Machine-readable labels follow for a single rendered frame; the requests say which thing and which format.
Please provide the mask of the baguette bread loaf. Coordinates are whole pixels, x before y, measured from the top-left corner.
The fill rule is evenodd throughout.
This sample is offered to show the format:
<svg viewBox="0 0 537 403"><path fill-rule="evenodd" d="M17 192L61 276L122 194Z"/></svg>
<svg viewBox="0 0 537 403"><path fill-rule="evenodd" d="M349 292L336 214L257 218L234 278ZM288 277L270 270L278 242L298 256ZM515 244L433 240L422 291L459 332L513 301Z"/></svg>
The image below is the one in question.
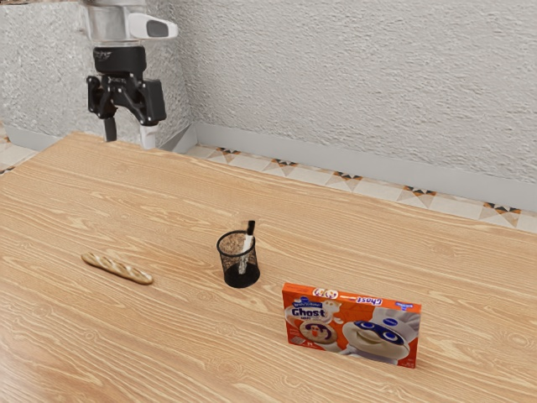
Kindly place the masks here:
<svg viewBox="0 0 537 403"><path fill-rule="evenodd" d="M108 273L131 280L140 285L151 285L154 282L152 275L103 255L84 253L81 255L81 259L93 267L105 270Z"/></svg>

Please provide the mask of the white pen with black cap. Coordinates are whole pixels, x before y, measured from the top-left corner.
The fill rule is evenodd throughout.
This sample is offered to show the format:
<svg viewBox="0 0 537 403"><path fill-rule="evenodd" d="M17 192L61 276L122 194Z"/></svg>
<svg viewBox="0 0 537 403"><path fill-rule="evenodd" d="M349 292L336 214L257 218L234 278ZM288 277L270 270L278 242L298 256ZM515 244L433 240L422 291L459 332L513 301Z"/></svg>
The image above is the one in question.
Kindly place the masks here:
<svg viewBox="0 0 537 403"><path fill-rule="evenodd" d="M252 247L254 229L255 229L255 221L250 220L248 222L248 228L246 231L246 236L245 236L243 246L242 246L241 257L239 260L238 273L240 275L244 275L246 273L246 269L248 265L248 255L249 255L248 250Z"/></svg>

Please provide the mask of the black mesh pen holder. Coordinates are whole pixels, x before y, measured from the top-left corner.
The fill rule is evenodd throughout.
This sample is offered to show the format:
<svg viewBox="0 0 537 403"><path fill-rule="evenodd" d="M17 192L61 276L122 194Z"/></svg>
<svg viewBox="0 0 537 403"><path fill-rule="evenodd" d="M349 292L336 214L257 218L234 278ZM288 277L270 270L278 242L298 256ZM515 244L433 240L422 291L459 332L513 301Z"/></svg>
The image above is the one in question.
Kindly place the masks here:
<svg viewBox="0 0 537 403"><path fill-rule="evenodd" d="M252 247L248 250L249 255L246 273L244 275L238 273L239 260L245 236L245 230L231 231L230 233L222 235L216 244L222 262L224 280L227 285L234 288L249 287L256 283L260 277L254 237Z"/></svg>

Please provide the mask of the orange cookie box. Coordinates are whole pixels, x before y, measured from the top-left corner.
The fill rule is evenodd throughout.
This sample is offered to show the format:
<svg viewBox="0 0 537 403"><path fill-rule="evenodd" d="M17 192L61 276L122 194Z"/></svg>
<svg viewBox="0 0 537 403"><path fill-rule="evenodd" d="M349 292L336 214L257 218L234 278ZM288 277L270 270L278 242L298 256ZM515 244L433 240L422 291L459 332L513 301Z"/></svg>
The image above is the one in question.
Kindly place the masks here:
<svg viewBox="0 0 537 403"><path fill-rule="evenodd" d="M421 305L292 283L282 296L289 343L416 366Z"/></svg>

